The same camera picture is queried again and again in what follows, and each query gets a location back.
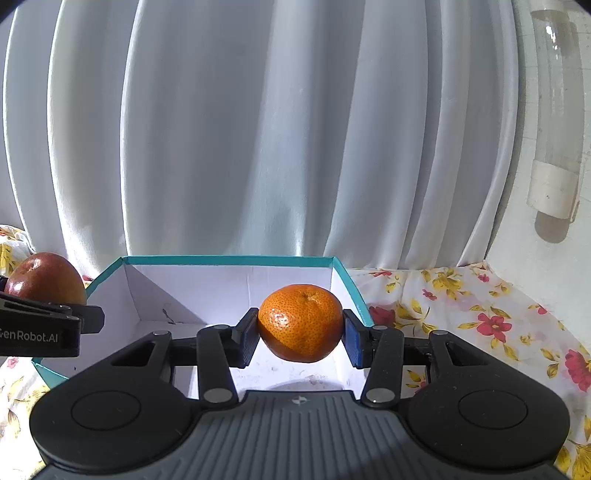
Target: wall-mounted holder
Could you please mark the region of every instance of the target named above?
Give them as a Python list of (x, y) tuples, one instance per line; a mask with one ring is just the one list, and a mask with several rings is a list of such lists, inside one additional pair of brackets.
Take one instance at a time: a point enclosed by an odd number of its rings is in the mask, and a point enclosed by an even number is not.
[(538, 60), (539, 110), (527, 203), (572, 219), (580, 191), (584, 122), (580, 50), (560, 0), (530, 0)]

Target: red apple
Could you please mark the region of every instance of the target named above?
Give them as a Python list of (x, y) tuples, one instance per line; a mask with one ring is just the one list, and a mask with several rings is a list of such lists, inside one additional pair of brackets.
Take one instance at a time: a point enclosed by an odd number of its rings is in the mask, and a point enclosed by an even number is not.
[(86, 305), (86, 290), (68, 260), (50, 252), (31, 255), (12, 272), (4, 293), (29, 300)]

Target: orange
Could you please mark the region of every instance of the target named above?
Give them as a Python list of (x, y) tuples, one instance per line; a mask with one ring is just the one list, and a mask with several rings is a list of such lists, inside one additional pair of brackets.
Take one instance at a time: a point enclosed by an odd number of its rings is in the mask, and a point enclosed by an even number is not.
[(265, 299), (258, 315), (262, 340), (290, 362), (322, 360), (339, 343), (343, 325), (339, 299), (316, 285), (280, 288)]

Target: cardboard box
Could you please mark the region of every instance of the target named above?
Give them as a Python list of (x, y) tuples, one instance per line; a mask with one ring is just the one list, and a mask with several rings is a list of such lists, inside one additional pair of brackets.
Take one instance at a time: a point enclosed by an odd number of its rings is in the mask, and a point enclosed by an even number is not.
[[(173, 338), (194, 336), (209, 325), (236, 325), (251, 307), (273, 291), (294, 283), (330, 290), (344, 309), (373, 325), (361, 294), (335, 257), (123, 257), (89, 287), (88, 303), (105, 312), (100, 333), (83, 335), (80, 356), (34, 359), (53, 387), (98, 360), (155, 330)], [(353, 369), (342, 343), (313, 364), (286, 362), (260, 341), (249, 367), (232, 369), (239, 395), (246, 390), (353, 390), (361, 393), (365, 376)], [(177, 367), (175, 386), (197, 398), (197, 369)]]

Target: white wall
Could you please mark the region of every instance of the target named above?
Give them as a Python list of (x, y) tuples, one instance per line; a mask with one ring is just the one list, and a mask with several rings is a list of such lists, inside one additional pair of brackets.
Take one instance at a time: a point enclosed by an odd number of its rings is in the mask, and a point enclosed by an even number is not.
[[(583, 156), (591, 157), (591, 17), (565, 2), (576, 29), (583, 66)], [(584, 167), (580, 206), (573, 223), (538, 214), (527, 205), (538, 122), (538, 70), (527, 0), (513, 0), (519, 49), (517, 135), (509, 176), (487, 260), (504, 280), (562, 320), (591, 348), (591, 161)]]

